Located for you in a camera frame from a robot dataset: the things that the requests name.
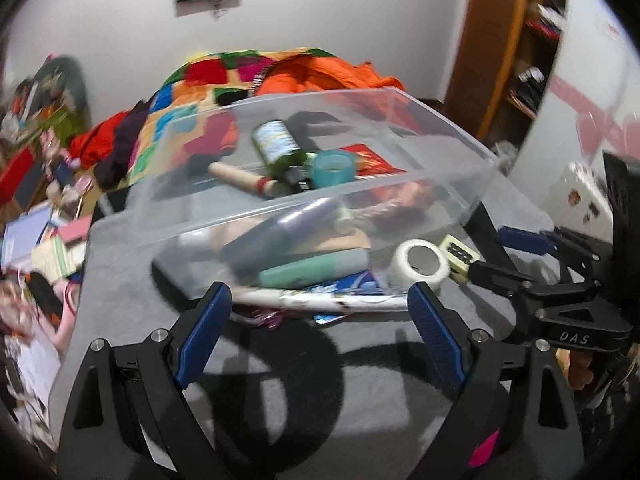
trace mint green tube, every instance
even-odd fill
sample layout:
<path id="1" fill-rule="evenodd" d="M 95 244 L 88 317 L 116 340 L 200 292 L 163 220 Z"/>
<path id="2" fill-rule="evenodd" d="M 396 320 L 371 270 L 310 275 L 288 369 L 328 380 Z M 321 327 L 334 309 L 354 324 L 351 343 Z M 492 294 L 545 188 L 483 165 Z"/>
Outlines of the mint green tube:
<path id="1" fill-rule="evenodd" d="M 365 249 L 348 249 L 263 270 L 258 274 L 258 280 L 264 288 L 304 288 L 343 278 L 368 267 L 369 254 Z"/>

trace wooden door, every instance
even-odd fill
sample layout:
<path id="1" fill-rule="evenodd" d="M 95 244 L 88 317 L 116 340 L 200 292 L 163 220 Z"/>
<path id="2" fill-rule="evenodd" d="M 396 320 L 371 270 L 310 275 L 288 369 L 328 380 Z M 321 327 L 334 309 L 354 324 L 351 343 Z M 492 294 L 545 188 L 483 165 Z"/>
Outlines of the wooden door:
<path id="1" fill-rule="evenodd" d="M 444 114 L 482 139 L 500 102 L 527 0 L 469 0 Z"/>

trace red packet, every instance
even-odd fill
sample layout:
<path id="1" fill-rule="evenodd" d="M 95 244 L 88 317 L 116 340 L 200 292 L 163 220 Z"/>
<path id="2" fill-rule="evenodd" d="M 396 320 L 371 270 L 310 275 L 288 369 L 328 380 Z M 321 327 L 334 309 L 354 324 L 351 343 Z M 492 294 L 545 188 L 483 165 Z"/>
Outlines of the red packet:
<path id="1" fill-rule="evenodd" d="M 369 176 L 377 174 L 404 173 L 389 164 L 384 158 L 371 150 L 366 144 L 352 144 L 340 148 L 345 152 L 351 152 L 363 159 L 359 165 L 358 176 Z"/>

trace yellow domino block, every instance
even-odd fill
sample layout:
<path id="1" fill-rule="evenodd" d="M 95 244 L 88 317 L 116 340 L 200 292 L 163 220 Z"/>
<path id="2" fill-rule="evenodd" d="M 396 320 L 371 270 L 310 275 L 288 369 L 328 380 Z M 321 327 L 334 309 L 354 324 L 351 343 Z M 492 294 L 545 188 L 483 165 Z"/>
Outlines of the yellow domino block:
<path id="1" fill-rule="evenodd" d="M 457 238 L 447 235 L 439 245 L 440 250 L 447 255 L 451 266 L 451 278 L 456 282 L 465 283 L 469 276 L 469 265 L 480 259 L 480 254 L 467 247 Z"/>

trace wooden rolling pin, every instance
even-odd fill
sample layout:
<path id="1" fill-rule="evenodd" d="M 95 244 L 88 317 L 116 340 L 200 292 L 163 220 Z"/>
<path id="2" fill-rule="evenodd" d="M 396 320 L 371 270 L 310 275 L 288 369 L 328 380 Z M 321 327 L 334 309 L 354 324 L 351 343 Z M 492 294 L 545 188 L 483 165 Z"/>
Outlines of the wooden rolling pin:
<path id="1" fill-rule="evenodd" d="M 209 164 L 209 173 L 222 182 L 261 196 L 273 198 L 290 193 L 286 184 L 271 180 L 268 176 L 260 176 L 251 171 L 240 170 L 223 162 Z"/>

